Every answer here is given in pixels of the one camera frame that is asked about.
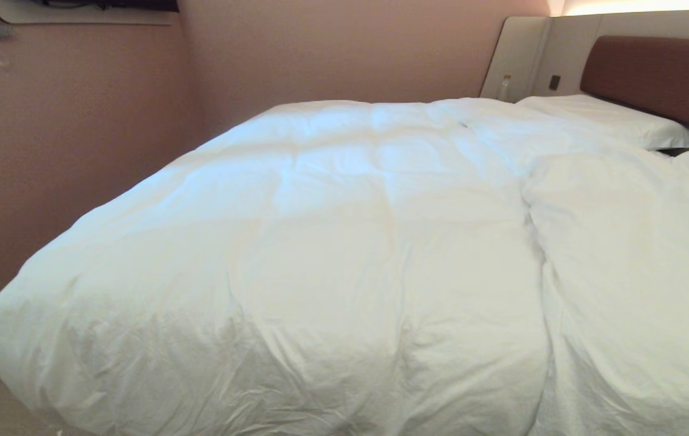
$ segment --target headboard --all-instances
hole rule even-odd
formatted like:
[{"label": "headboard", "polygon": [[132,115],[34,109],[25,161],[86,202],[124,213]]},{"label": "headboard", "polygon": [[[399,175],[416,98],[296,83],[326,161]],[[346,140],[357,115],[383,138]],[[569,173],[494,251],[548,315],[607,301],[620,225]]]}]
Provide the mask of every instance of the headboard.
[{"label": "headboard", "polygon": [[581,89],[689,126],[689,39],[600,36]]}]

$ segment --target duvet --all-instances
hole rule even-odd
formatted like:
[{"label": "duvet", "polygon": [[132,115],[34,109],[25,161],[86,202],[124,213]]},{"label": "duvet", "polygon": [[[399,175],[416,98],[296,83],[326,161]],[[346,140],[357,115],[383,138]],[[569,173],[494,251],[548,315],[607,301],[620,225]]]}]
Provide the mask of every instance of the duvet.
[{"label": "duvet", "polygon": [[[677,280],[689,277],[689,232],[673,222],[649,234],[666,213],[647,215],[641,239],[600,233],[575,246],[599,221],[563,221],[563,208],[606,210],[608,197],[596,203],[587,185],[570,185],[580,197],[554,204],[580,175],[544,165],[592,156],[613,161],[613,173],[623,160],[661,174],[619,206],[660,204],[665,183],[689,186],[626,145],[485,99],[275,108],[29,259],[0,293],[0,376],[29,408],[96,434],[643,434],[638,425],[681,421],[689,358],[671,359],[689,352],[689,328],[671,320],[689,323],[689,279]],[[659,253],[651,264],[626,262],[628,243],[660,237],[673,239],[639,248]],[[571,273],[599,262],[596,243],[622,259],[585,265],[594,280]],[[685,268],[660,276],[660,288],[644,274],[631,287],[649,291],[636,300],[631,287],[608,293],[623,273],[676,259]],[[594,313],[573,319],[591,317],[594,334],[568,333],[558,320],[587,305]],[[655,353],[638,348],[653,339],[644,333],[616,342],[652,326],[668,335]],[[632,362],[618,354],[630,352]],[[652,364],[664,379],[630,378]],[[628,383],[641,394],[621,394]],[[666,400],[641,406],[654,392]],[[624,418],[612,424],[608,412]],[[586,417],[602,430],[576,433]],[[653,434],[689,431],[665,425]]]}]

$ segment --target bed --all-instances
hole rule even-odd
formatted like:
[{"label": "bed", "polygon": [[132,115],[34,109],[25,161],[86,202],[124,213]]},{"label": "bed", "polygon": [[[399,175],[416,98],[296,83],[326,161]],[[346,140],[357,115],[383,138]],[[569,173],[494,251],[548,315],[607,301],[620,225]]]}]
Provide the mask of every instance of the bed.
[{"label": "bed", "polygon": [[95,434],[689,434],[689,153],[649,152],[689,147],[689,87],[611,85],[643,50],[689,42],[601,38],[593,100],[230,130],[26,262],[2,380]]}]

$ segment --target light strip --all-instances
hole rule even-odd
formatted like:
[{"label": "light strip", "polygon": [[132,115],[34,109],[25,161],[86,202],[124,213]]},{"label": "light strip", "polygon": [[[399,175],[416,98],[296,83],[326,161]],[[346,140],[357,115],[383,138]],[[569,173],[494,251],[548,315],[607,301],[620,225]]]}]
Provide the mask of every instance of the light strip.
[{"label": "light strip", "polygon": [[621,0],[619,2],[588,0],[567,0],[566,16],[584,16],[593,14],[613,14],[619,12],[649,12],[649,11],[682,11],[689,10],[689,0]]}]

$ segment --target window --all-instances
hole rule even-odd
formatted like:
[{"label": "window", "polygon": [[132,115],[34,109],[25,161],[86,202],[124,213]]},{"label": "window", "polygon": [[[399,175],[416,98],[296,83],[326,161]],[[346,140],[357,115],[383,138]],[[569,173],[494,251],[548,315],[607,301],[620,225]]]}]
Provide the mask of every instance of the window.
[{"label": "window", "polygon": [[[48,5],[48,0],[39,0]],[[150,11],[179,12],[178,0],[54,0],[51,4],[61,5],[62,8],[72,8],[81,5],[95,5],[100,9],[134,8]]]}]

